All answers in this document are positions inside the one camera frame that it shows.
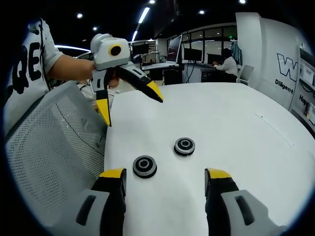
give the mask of desk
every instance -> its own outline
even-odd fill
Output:
[[[126,236],[207,236],[204,169],[230,173],[289,225],[315,183],[315,140],[285,108],[242,84],[160,87],[164,103],[139,91],[115,96],[105,169],[127,168]],[[180,137],[195,141],[192,156],[174,151]],[[157,173],[133,174],[132,163],[152,156]]]
[[[188,76],[190,75],[191,77],[189,79],[189,83],[201,83],[203,72],[211,72],[211,71],[216,71],[216,70],[217,69],[215,69],[211,65],[198,64],[198,63],[193,65],[193,63],[186,63],[185,68],[182,72],[183,84],[187,82]]]

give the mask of fluorescent light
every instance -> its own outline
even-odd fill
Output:
[[[134,39],[136,38],[137,33],[138,33],[138,31],[135,31],[135,32],[133,33],[132,42],[133,42]]]
[[[81,50],[81,51],[90,52],[90,50],[88,50],[88,49],[71,47],[71,46],[66,46],[66,45],[55,45],[55,48],[66,48],[66,49],[74,49],[74,50]]]
[[[147,15],[148,12],[149,12],[149,10],[150,10],[149,7],[144,8],[144,10],[143,10],[143,12],[142,12],[142,15],[141,15],[141,17],[140,17],[140,19],[139,19],[139,22],[138,22],[139,24],[141,24],[141,23],[143,22],[144,18],[146,17],[146,15]]]

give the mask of black lettering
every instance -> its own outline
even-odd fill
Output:
[[[21,62],[22,69],[18,71],[19,63]],[[24,92],[24,88],[29,87],[28,79],[26,78],[28,64],[28,50],[24,45],[22,45],[21,52],[19,56],[17,56],[16,61],[13,64],[12,70],[12,83],[14,90],[17,91],[18,94]]]
[[[29,51],[29,74],[32,81],[38,80],[41,77],[40,70],[34,71],[34,65],[39,63],[39,57],[34,57],[34,51],[39,49],[39,42],[30,44]]]

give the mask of cable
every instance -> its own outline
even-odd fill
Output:
[[[193,63],[193,65],[192,65],[192,70],[191,70],[191,73],[190,73],[190,75],[189,75],[189,77],[188,77],[188,80],[186,81],[186,84],[188,83],[189,84],[189,79],[191,78],[191,75],[192,75],[192,72],[193,72],[193,69],[195,68],[195,62]]]

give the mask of person's arm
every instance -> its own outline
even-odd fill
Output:
[[[220,71],[226,71],[229,67],[229,62],[228,60],[226,59],[223,63],[223,65],[215,65],[214,67],[217,69],[217,70],[220,70]]]
[[[44,66],[46,75],[58,80],[87,80],[92,78],[95,70],[94,62],[85,59],[77,59],[61,53],[55,47],[50,34],[49,26],[43,21],[43,36],[45,37]],[[109,82],[109,87],[118,85],[119,78],[116,76]]]
[[[92,78],[93,70],[93,61],[62,55],[49,70],[48,77],[58,80],[87,80]]]

